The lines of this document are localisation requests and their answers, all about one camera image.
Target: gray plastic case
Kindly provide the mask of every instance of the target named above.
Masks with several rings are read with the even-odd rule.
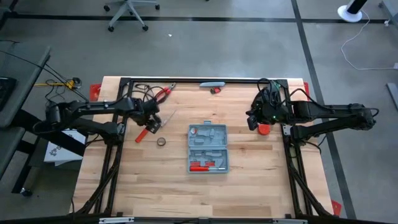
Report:
[[[191,174],[221,174],[229,172],[227,130],[225,124],[191,124],[188,129],[188,172]],[[206,162],[214,162],[209,168],[225,168],[225,170],[190,171],[191,164],[206,166]]]

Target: desk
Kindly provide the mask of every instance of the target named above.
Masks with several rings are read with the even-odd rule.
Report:
[[[0,76],[17,80],[15,89],[2,111],[0,111],[0,179],[6,171],[15,150],[28,153],[28,159],[12,190],[13,193],[19,193],[29,173],[29,161],[35,148],[34,145],[21,141],[21,139],[25,131],[33,132],[33,125],[40,121],[34,115],[21,108],[42,71],[40,67],[44,67],[50,57],[50,47],[2,41],[0,42],[0,50],[38,65],[32,65],[4,52],[0,53]],[[60,131],[50,134],[38,134],[38,137],[52,141],[67,149],[74,149],[81,154],[83,154],[85,148],[84,144]]]
[[[99,99],[115,100],[119,81],[120,77],[104,77]],[[290,92],[303,88],[302,79],[288,79],[288,82]],[[221,93],[212,95],[208,88],[199,88],[197,83],[178,83],[167,101],[160,105],[159,113],[165,119],[177,110],[174,116],[157,134],[148,134],[139,144],[134,140],[142,127],[129,120],[113,214],[246,218],[281,218],[286,213],[294,214],[280,125],[274,125],[270,135],[261,136],[250,131],[246,122],[245,111],[257,91],[253,84],[227,84]],[[292,99],[307,100],[307,97],[297,93]],[[112,115],[96,115],[94,120],[111,121]],[[228,174],[187,173],[188,125],[202,124],[204,120],[228,127]],[[159,137],[166,138],[165,146],[156,145]],[[76,210],[98,186],[105,149],[103,142],[95,142],[85,151],[73,196]],[[302,147],[302,157],[309,188],[332,213],[318,149],[306,145]],[[106,203],[107,190],[103,198]]]

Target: red object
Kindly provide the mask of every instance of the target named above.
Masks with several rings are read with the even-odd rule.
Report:
[[[90,85],[90,101],[97,101],[100,96],[101,84]]]
[[[205,166],[215,166],[215,165],[216,165],[215,162],[205,162]]]
[[[191,166],[189,167],[190,171],[209,171],[209,167],[199,167],[199,166]]]
[[[214,87],[214,88],[212,88],[212,89],[210,90],[210,93],[211,93],[211,94],[217,94],[217,93],[219,93],[219,92],[221,92],[221,89],[218,88],[218,87]]]
[[[200,166],[200,161],[191,162],[191,166]]]
[[[259,124],[259,127],[258,127],[257,130],[259,131],[259,134],[267,135],[271,131],[271,125],[269,125],[269,124]]]
[[[305,89],[305,92],[307,93],[307,95],[309,96],[310,95],[310,87],[307,82],[304,82],[304,89]]]
[[[176,83],[171,84],[168,87],[163,88],[164,90],[160,90],[158,93],[156,93],[155,98],[157,100],[158,103],[163,103],[167,97],[170,95],[170,93],[172,92],[172,90],[174,89]]]
[[[142,130],[141,133],[136,138],[136,143],[140,143],[142,141],[142,139],[145,137],[145,135],[147,135],[148,132],[149,131],[146,129]]]
[[[341,213],[341,204],[332,200],[331,201],[331,206],[333,207],[333,213],[337,216],[340,216]]]

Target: wooden table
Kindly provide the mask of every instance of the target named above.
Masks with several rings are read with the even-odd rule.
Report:
[[[120,77],[104,77],[99,99],[115,100],[119,81]],[[302,79],[290,78],[288,82],[290,92],[304,88]],[[245,111],[257,92],[256,85],[227,84],[221,93],[212,95],[208,88],[199,88],[197,83],[178,83],[160,105],[159,115],[165,119],[177,111],[164,128],[156,134],[149,133],[139,144],[134,140],[142,127],[130,119],[113,213],[134,217],[245,218],[281,218],[286,213],[294,214],[280,125],[273,125],[268,136],[261,136],[250,131],[246,122]],[[140,93],[133,96],[142,97]],[[292,99],[307,100],[300,92]],[[94,121],[101,123],[111,120],[111,114],[94,116]],[[228,127],[228,174],[187,172],[188,125],[202,124],[204,120]],[[159,137],[167,140],[165,146],[156,144]],[[76,210],[98,186],[105,149],[103,142],[95,142],[86,149],[73,196]],[[309,188],[332,213],[318,149],[307,144],[302,147],[302,157]]]

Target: gray floor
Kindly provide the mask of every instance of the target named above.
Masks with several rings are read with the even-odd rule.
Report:
[[[20,0],[16,11],[28,14],[106,15],[102,0]],[[290,0],[162,0],[161,10],[142,8],[142,16],[294,18]],[[337,19],[336,9],[346,0],[298,0],[304,19]],[[386,18],[369,0],[364,8],[371,19]],[[136,21],[118,22],[115,31],[107,21],[9,19],[0,39],[51,45],[51,66],[66,77],[80,77],[81,91],[105,75],[189,77],[300,77],[312,86],[296,23],[151,21],[142,32]],[[357,71],[345,62],[340,47],[363,24],[304,24],[310,52],[325,103],[363,103],[381,110],[370,131],[335,133],[338,151],[358,219],[397,222],[398,128],[396,110],[385,84],[398,83],[398,71]],[[391,67],[398,62],[398,31],[370,24],[345,50],[357,67]],[[50,78],[43,73],[42,82]],[[34,88],[24,108],[44,117],[45,89]],[[67,94],[67,99],[74,96]],[[342,203],[327,144],[322,159],[333,200]],[[35,195],[19,198],[8,190],[24,157],[16,154],[0,181],[0,219],[62,215],[68,212],[76,172],[38,171]]]

